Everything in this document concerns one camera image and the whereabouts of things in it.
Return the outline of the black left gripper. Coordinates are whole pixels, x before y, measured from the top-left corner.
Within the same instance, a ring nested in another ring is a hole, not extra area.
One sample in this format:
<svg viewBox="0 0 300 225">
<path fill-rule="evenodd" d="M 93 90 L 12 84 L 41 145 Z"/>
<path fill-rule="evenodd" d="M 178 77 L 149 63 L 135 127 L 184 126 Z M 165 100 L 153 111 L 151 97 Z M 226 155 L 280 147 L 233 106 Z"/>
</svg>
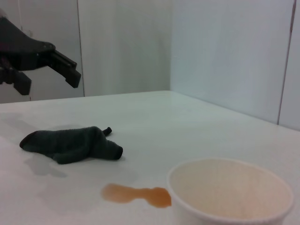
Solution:
<svg viewBox="0 0 300 225">
<path fill-rule="evenodd" d="M 12 84 L 21 95 L 30 94 L 32 80 L 24 71 L 49 67 L 78 88 L 81 74 L 77 63 L 55 50 L 48 42 L 38 41 L 22 32 L 0 10 L 0 83 Z"/>
</svg>

